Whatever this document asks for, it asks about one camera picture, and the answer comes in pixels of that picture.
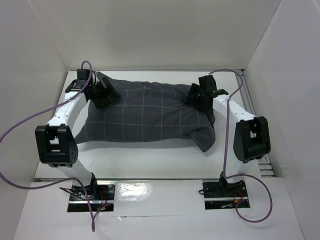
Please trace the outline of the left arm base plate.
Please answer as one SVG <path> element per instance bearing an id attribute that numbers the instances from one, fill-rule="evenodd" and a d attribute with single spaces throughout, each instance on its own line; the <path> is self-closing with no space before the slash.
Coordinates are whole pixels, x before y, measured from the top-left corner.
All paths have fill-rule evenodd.
<path id="1" fill-rule="evenodd" d="M 92 211 L 96 213 L 113 212 L 115 199 L 115 182 L 98 182 L 95 187 L 95 192 L 87 190 L 88 199 Z M 69 194 L 67 212 L 69 213 L 84 213 L 89 212 L 89 207 L 85 193 L 78 186 L 72 185 L 71 188 L 60 188 Z"/>

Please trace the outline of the dark grey checked pillowcase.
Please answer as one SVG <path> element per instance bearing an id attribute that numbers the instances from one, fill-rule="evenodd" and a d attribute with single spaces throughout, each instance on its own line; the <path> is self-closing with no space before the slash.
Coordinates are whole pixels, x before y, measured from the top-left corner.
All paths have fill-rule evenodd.
<path id="1" fill-rule="evenodd" d="M 216 141 L 215 116 L 186 103 L 191 86 L 147 81 L 108 79 L 120 99 L 88 116 L 74 138 L 88 141 L 145 143 L 167 139 L 192 140 L 202 152 Z"/>

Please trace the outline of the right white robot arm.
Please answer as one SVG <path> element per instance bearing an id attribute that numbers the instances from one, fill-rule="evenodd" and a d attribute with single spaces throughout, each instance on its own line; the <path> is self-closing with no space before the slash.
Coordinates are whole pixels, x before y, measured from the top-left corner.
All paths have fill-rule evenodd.
<path id="1" fill-rule="evenodd" d="M 237 183 L 247 175 L 249 162 L 263 158 L 271 150 L 268 121 L 257 117 L 237 104 L 224 89 L 217 89 L 212 75 L 198 78 L 193 83 L 186 103 L 198 110 L 214 110 L 226 119 L 223 168 L 218 190 L 230 196 Z"/>

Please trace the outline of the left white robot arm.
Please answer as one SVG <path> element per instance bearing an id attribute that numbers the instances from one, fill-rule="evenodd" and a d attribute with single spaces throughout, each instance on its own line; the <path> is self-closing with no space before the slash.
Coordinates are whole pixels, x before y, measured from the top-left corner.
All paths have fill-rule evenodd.
<path id="1" fill-rule="evenodd" d="M 73 192 L 92 200 L 99 193 L 97 179 L 80 162 L 72 129 L 88 101 L 101 109 L 121 96 L 112 86 L 112 79 L 105 74 L 88 69 L 78 69 L 76 73 L 77 78 L 65 90 L 63 105 L 46 125 L 36 127 L 35 138 L 40 162 L 71 178 Z"/>

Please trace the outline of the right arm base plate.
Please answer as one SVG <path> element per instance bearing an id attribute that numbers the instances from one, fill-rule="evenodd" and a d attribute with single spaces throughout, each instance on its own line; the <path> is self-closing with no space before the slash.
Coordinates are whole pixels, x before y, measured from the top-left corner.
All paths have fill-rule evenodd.
<path id="1" fill-rule="evenodd" d="M 227 183 L 219 181 L 203 181 L 202 189 L 198 191 L 204 197 L 206 210 L 222 210 L 250 208 L 247 187 L 244 181 Z"/>

